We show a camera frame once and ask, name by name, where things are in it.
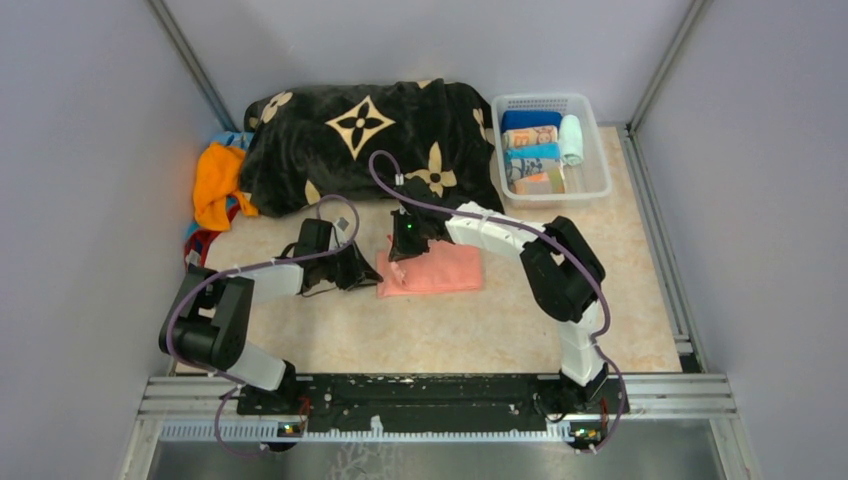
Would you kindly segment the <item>pink panda towel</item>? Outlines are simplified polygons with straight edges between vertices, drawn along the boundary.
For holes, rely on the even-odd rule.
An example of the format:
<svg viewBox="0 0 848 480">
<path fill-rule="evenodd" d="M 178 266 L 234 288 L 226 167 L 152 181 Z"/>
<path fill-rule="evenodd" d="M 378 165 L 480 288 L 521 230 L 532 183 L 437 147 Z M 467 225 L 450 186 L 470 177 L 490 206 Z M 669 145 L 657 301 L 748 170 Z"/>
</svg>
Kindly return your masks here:
<svg viewBox="0 0 848 480">
<path fill-rule="evenodd" d="M 481 290 L 484 285 L 480 251 L 471 246 L 431 241 L 423 255 L 390 261 L 387 250 L 377 253 L 377 272 L 383 281 L 377 297 L 434 295 Z"/>
</svg>

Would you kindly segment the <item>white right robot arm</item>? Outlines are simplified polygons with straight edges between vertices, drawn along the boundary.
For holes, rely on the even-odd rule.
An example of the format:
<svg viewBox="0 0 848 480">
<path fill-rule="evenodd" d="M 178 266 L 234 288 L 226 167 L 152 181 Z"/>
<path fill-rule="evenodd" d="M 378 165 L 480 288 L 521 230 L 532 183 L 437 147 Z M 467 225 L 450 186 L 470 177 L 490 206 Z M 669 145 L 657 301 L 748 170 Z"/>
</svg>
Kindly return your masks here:
<svg viewBox="0 0 848 480">
<path fill-rule="evenodd" d="M 444 240 L 518 261 L 536 305 L 558 323 L 565 403 L 576 412 L 599 403 L 611 366 L 598 346 L 611 323 L 601 288 L 606 271 L 573 221 L 521 221 L 461 196 L 441 198 L 420 179 L 385 190 L 400 202 L 405 234 L 416 234 L 418 244 Z"/>
</svg>

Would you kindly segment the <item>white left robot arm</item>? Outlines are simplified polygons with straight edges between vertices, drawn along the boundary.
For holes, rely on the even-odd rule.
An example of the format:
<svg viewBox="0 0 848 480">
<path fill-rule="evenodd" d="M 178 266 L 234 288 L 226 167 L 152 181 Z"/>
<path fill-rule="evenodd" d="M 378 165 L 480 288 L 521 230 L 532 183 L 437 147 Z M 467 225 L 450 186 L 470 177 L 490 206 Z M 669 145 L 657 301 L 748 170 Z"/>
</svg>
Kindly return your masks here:
<svg viewBox="0 0 848 480">
<path fill-rule="evenodd" d="M 351 291 L 382 281 L 342 221 L 309 218 L 297 240 L 270 261 L 229 272 L 189 266 L 158 346 L 189 366 L 261 390 L 263 404 L 285 414 L 300 399 L 296 368 L 248 340 L 253 307 L 279 297 L 305 296 L 321 283 Z"/>
</svg>

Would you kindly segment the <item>black floral blanket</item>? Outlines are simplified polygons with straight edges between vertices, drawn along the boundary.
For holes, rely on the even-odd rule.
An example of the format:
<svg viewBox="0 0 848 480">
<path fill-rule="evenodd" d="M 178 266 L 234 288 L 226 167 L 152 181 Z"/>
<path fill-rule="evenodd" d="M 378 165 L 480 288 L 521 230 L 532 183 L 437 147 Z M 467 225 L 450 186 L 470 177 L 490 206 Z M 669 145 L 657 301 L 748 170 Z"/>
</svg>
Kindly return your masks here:
<svg viewBox="0 0 848 480">
<path fill-rule="evenodd" d="M 419 178 L 438 197 L 453 193 L 504 209 L 491 180 L 490 105 L 472 86 L 443 79 L 391 85 L 296 87 L 253 102 L 252 139 L 238 185 L 268 217 L 328 194 L 386 197 L 396 174 Z"/>
</svg>

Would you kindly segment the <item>grey patterned rolled towel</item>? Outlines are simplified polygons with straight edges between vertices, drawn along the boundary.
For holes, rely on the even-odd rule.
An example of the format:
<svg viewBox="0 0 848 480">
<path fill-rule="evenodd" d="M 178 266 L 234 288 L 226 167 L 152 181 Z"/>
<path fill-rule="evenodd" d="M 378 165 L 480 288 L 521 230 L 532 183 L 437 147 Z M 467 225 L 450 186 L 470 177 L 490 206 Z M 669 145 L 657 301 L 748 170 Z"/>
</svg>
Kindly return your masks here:
<svg viewBox="0 0 848 480">
<path fill-rule="evenodd" d="M 549 170 L 562 170 L 563 163 L 558 158 L 511 158 L 504 161 L 504 166 L 506 179 L 513 183 Z"/>
</svg>

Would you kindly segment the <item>orange green rolled towel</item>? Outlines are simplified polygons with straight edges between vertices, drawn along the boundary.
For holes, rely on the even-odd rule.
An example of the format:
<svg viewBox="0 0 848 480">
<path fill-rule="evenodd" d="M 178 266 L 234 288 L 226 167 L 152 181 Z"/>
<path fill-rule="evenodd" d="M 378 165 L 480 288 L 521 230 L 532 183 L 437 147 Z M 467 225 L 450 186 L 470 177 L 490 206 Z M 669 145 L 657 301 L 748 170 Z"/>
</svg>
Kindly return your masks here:
<svg viewBox="0 0 848 480">
<path fill-rule="evenodd" d="M 516 195 L 560 195 L 566 191 L 561 168 L 551 168 L 517 179 L 512 184 Z"/>
</svg>

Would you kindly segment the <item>dark blue rolled towel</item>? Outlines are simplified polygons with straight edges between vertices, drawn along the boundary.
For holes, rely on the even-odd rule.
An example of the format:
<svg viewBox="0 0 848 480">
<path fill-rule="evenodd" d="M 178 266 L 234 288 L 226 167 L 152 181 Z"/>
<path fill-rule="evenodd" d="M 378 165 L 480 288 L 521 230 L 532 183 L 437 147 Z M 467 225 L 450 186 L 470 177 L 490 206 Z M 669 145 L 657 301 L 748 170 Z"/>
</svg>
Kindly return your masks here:
<svg viewBox="0 0 848 480">
<path fill-rule="evenodd" d="M 557 111 L 507 110 L 501 116 L 500 128 L 505 132 L 534 127 L 559 127 L 562 119 L 563 115 Z"/>
</svg>

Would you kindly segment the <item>light blue rolled towel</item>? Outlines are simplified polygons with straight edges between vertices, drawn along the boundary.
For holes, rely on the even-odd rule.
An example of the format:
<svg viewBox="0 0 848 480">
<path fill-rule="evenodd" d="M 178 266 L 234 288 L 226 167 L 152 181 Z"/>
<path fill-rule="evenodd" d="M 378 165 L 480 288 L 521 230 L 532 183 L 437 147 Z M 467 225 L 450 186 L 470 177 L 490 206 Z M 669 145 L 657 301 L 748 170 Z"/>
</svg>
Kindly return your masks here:
<svg viewBox="0 0 848 480">
<path fill-rule="evenodd" d="M 507 159 L 560 159 L 562 154 L 557 143 L 543 143 L 507 149 L 504 156 Z"/>
</svg>

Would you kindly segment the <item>beige orange rolled towel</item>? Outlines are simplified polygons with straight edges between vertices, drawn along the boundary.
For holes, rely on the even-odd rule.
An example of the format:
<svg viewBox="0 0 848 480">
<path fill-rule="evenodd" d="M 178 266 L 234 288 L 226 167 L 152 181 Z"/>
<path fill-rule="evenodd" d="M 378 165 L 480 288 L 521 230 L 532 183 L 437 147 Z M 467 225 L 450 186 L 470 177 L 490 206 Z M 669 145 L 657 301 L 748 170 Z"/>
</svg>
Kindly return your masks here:
<svg viewBox="0 0 848 480">
<path fill-rule="evenodd" d="M 506 149 L 518 149 L 558 142 L 558 127 L 543 125 L 508 129 L 502 134 L 502 144 Z"/>
</svg>

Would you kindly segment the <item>white plastic basket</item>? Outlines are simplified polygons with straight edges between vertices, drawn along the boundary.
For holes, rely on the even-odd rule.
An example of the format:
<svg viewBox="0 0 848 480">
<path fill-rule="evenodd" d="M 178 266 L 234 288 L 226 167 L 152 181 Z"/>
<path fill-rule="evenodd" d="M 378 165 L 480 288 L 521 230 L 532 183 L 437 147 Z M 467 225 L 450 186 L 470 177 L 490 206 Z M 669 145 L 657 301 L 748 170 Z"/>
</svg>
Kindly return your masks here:
<svg viewBox="0 0 848 480">
<path fill-rule="evenodd" d="M 508 205 L 576 207 L 611 194 L 610 168 L 587 97 L 501 95 L 491 116 L 498 182 Z"/>
</svg>

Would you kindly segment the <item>mint white rolled towel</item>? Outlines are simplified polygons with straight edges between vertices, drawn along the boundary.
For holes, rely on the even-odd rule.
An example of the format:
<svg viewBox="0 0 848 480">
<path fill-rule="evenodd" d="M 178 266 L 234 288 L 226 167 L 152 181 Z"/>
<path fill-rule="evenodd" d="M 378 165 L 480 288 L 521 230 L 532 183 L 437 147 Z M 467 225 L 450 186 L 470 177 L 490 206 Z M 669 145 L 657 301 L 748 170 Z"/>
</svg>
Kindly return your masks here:
<svg viewBox="0 0 848 480">
<path fill-rule="evenodd" d="M 564 164 L 576 166 L 584 161 L 583 132 L 577 116 L 569 114 L 562 118 L 558 132 L 558 148 Z"/>
</svg>

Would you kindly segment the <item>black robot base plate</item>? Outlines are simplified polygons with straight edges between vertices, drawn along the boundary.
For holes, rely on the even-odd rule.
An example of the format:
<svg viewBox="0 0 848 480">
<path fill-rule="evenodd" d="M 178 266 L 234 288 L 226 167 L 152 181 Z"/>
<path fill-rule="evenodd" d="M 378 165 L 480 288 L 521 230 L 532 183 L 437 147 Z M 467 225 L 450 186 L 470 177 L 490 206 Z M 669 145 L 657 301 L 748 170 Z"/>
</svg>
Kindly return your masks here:
<svg viewBox="0 0 848 480">
<path fill-rule="evenodd" d="M 292 415 L 309 433 L 541 433 L 568 418 L 609 426 L 630 410 L 617 377 L 586 393 L 561 374 L 303 374 L 236 399 L 242 416 Z"/>
</svg>

